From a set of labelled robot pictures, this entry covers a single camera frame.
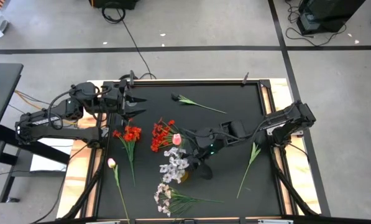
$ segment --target white paper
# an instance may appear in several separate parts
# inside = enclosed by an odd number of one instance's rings
[[[70,147],[53,147],[70,155],[73,145],[73,140],[71,139],[51,139],[42,138],[39,142],[46,144],[48,146],[70,146]],[[30,165],[30,171],[35,170],[62,170],[65,171],[66,164],[55,162],[51,159],[46,159],[42,156],[35,155],[32,158],[32,164]]]

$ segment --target orange cable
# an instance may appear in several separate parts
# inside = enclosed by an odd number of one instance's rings
[[[33,103],[27,101],[27,100],[24,98],[24,96],[22,96],[22,95],[21,95],[17,90],[15,90],[14,92],[17,93],[18,96],[19,96],[22,100],[25,101],[25,103],[27,103],[27,104],[29,104],[29,105],[31,105],[31,106],[33,106],[34,108],[37,108],[37,109],[39,109],[39,110],[42,109],[41,107],[39,107],[39,106],[37,106],[37,105],[35,105],[35,104],[33,104]],[[74,123],[74,122],[70,122],[70,121],[67,121],[67,120],[63,120],[63,122],[66,123],[66,124],[76,124],[76,123]]]

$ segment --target wooden frame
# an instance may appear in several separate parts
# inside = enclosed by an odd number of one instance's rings
[[[239,80],[240,79],[209,79],[211,80]],[[271,91],[273,95],[273,102],[275,104],[276,110],[284,109],[286,106],[292,103],[289,87],[287,84],[286,79],[284,78],[271,78]],[[103,82],[106,81],[117,81],[117,80],[93,80],[89,81],[92,82],[96,86],[101,86]],[[142,80],[148,82],[155,82],[155,80]],[[265,102],[265,107],[268,113],[271,113],[272,110],[270,108],[270,101],[268,97],[268,90],[263,87],[263,98]],[[96,125],[95,119],[88,113],[85,113],[84,117],[79,120],[78,125],[80,128],[87,128]],[[292,144],[299,147],[300,149],[304,150],[304,141],[303,138],[298,138],[296,136],[292,136]],[[76,153],[79,149],[81,149],[85,143],[83,141],[75,141],[73,144],[73,148],[71,150],[71,155]],[[277,156],[277,161],[281,169],[283,168],[282,160],[280,159],[279,150],[275,149],[275,154]],[[64,216],[72,207],[72,205],[77,201],[78,197],[84,190],[86,185],[86,176],[88,172],[88,167],[90,163],[90,156],[91,156],[91,149],[85,148],[82,150],[78,155],[76,155],[69,163],[67,167],[67,173],[65,177],[65,182],[61,194],[61,200],[58,208],[57,218]],[[96,156],[94,159],[94,167],[93,172],[97,169],[99,164],[99,158],[101,156],[101,150],[97,150]],[[288,168],[290,171],[290,177],[294,188],[297,192],[301,195],[303,200],[309,205],[309,207],[317,213],[321,212],[318,202],[318,196],[316,195],[316,189],[313,182],[313,177],[311,174],[311,169],[308,163],[308,160],[304,153],[300,152],[299,150],[295,149],[293,146],[286,147],[286,159],[288,161]],[[287,189],[281,183],[281,189],[283,194],[283,200],[285,202],[285,210],[286,214],[292,215],[291,209],[291,200],[288,194]],[[85,212],[86,217],[93,216],[94,210],[94,199],[96,195],[96,186],[91,191],[88,199],[88,206]]]

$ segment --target black floor stripe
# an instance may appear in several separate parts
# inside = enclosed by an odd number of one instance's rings
[[[181,52],[217,50],[279,51],[279,46],[183,46],[183,47],[139,47],[141,52]],[[135,47],[87,48],[87,49],[0,49],[0,54],[76,54],[76,53],[120,53],[137,52]]]
[[[324,46],[324,47],[287,46],[286,49],[287,50],[299,50],[299,51],[313,51],[313,50],[371,50],[371,45]]]
[[[294,100],[300,100],[300,93],[298,91],[297,83],[295,74],[293,72],[293,68],[291,67],[291,62],[288,54],[288,49],[286,47],[285,40],[283,38],[282,28],[280,27],[279,19],[277,10],[275,9],[275,5],[273,3],[273,0],[268,0],[268,4],[270,6],[271,14],[273,23],[275,26],[275,30],[277,32],[279,45],[282,51],[283,55],[283,61],[285,62],[285,68],[288,75],[288,80],[290,83],[290,88],[293,93]],[[321,213],[325,216],[330,216],[330,210],[329,205],[327,203],[326,194],[324,192],[324,187],[322,183],[321,173],[319,171],[318,162],[316,160],[316,155],[314,151],[314,146],[311,139],[311,134],[309,133],[309,130],[306,130],[304,132],[304,142],[306,146],[306,150],[308,152],[310,166],[311,166],[311,173],[313,175],[313,180],[315,184],[316,194],[318,196],[319,200],[319,206],[321,207]]]
[[[225,45],[225,46],[178,46],[178,47],[140,47],[141,52],[191,52],[191,51],[315,51],[315,50],[371,50],[371,45],[366,46],[246,46],[246,45]],[[111,48],[78,48],[78,49],[0,49],[0,54],[86,54],[86,53],[124,53],[137,52],[135,47],[111,47]]]

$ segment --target black mat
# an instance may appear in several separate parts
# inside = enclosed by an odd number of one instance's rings
[[[227,114],[197,106],[181,105],[171,100],[170,93],[173,91],[202,105],[225,111]],[[150,149],[153,124],[161,117],[165,121],[174,119],[178,127],[187,129],[215,127],[222,122],[241,119],[249,131],[253,130],[263,117],[258,83],[245,87],[240,85],[140,86],[134,88],[133,93],[135,96],[148,99],[147,102],[138,105],[147,111],[136,116],[134,120],[134,123],[142,128],[142,139],[135,147],[136,187],[133,186],[127,154],[120,140],[111,139],[108,147],[108,157],[115,159],[121,170],[121,186],[130,218],[167,218],[165,214],[158,212],[153,194],[162,177],[159,173],[159,165],[168,164],[168,158],[163,156],[164,150],[155,153]],[[111,127],[119,123],[120,117],[112,117]],[[207,161],[213,170],[212,180],[204,180],[192,175],[184,183],[170,183],[182,194],[224,202],[199,203],[182,217],[279,215],[277,185],[266,146],[263,146],[262,152],[251,165],[240,197],[236,199],[249,158],[250,143],[225,148]],[[97,215],[98,218],[126,218],[111,169],[104,171]]]

